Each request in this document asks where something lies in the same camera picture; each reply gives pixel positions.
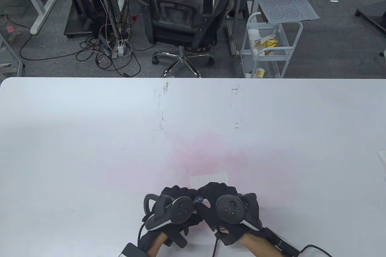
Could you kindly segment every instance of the wrist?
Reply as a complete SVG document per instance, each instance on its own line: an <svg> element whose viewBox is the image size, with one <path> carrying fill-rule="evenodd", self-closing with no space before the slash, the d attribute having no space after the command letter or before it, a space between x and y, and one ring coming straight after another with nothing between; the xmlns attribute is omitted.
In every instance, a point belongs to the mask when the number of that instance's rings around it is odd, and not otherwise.
<svg viewBox="0 0 386 257"><path fill-rule="evenodd" d="M156 257L158 251L160 250L162 244L168 239L164 233L160 233L158 237L154 240L153 246L146 252L148 257Z"/></svg>

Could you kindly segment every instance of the sticky note pad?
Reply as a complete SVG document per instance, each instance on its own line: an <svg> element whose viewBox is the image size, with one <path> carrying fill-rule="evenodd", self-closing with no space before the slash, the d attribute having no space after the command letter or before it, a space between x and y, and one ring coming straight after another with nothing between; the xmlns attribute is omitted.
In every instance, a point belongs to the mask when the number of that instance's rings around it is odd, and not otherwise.
<svg viewBox="0 0 386 257"><path fill-rule="evenodd" d="M225 183L229 186L228 174L206 174L204 176L192 176L190 177L190 188L198 190L199 188L207 185L210 182Z"/></svg>

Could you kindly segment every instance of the caster wheel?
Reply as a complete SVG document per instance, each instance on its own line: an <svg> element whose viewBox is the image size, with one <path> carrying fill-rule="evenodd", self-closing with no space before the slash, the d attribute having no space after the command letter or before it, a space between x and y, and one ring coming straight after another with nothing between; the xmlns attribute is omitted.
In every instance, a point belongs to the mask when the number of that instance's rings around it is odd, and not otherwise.
<svg viewBox="0 0 386 257"><path fill-rule="evenodd" d="M157 56L154 56L154 57L152 57L152 59L151 59L151 63L153 63L154 65L157 65L158 63L160 63L160 61L158 60L158 57L157 57Z"/></svg>
<svg viewBox="0 0 386 257"><path fill-rule="evenodd" d="M209 57L208 65L213 66L215 64L215 60L212 57Z"/></svg>

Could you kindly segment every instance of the paper sheet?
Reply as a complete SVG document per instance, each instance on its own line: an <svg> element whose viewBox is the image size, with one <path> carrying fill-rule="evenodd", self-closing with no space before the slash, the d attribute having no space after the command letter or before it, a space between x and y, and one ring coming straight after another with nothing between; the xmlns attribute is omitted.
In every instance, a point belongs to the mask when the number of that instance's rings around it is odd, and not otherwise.
<svg viewBox="0 0 386 257"><path fill-rule="evenodd" d="M319 19L307 0L256 0L269 23Z"/></svg>

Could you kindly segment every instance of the hand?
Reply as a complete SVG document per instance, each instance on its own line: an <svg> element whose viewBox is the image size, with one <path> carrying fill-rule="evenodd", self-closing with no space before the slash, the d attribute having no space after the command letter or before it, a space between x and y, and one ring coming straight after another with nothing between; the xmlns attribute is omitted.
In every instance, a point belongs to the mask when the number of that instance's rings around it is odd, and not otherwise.
<svg viewBox="0 0 386 257"><path fill-rule="evenodd" d="M178 186L174 186L172 188L164 188L161 192L162 195L167 195L172 198L179 198L182 196L187 196L192 199L192 201L198 197L198 192L193 189L188 188L179 188ZM186 240L181 236L180 232L184 231L185 236L189 233L189 227L195 226L199 224L203 218L196 213L193 213L192 216L183 224L167 224L157 230L148 231L138 242L138 248L144 252L148 252L152 249L155 243L159 243L160 240L167 246L170 246L173 243L173 240L178 239L181 242L184 242L186 245ZM166 236L167 239L164 241L161 236Z"/></svg>
<svg viewBox="0 0 386 257"><path fill-rule="evenodd" d="M210 203L210 208L202 203L195 203L195 209L201 215L208 226L214 231L218 239L221 239L225 245L231 245L241 238L249 228L244 224L229 224L221 220L216 212L216 202L223 195L238 195L235 187L226 184L209 183L200 188L198 193Z"/></svg>

